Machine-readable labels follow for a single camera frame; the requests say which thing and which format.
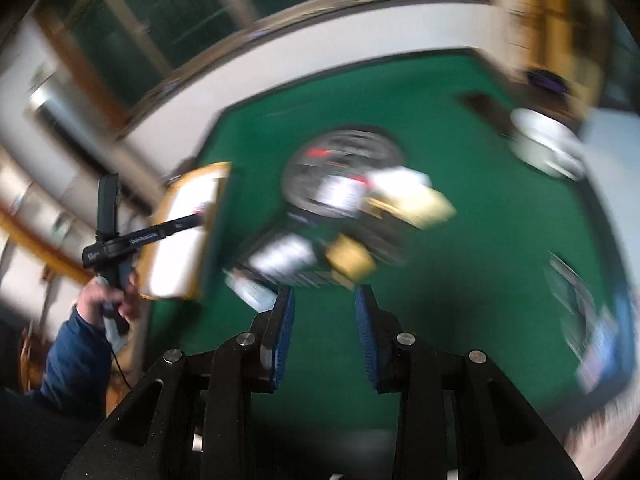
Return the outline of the blue sleeve left forearm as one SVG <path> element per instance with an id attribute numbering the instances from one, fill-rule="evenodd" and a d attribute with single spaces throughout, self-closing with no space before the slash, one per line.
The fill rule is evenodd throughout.
<path id="1" fill-rule="evenodd" d="M 40 387 L 1 390 L 1 477 L 58 479 L 105 418 L 112 347 L 77 310 L 58 331 Z"/>

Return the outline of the person's left hand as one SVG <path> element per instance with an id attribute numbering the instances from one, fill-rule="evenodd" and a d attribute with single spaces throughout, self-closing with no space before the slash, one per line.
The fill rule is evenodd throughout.
<path id="1" fill-rule="evenodd" d="M 118 307 L 118 313 L 127 322 L 137 321 L 141 314 L 141 297 L 139 295 L 139 277 L 131 271 L 128 284 L 124 289 L 111 287 L 103 278 L 93 278 L 83 289 L 76 300 L 78 315 L 89 325 L 103 328 L 104 304 Z"/>

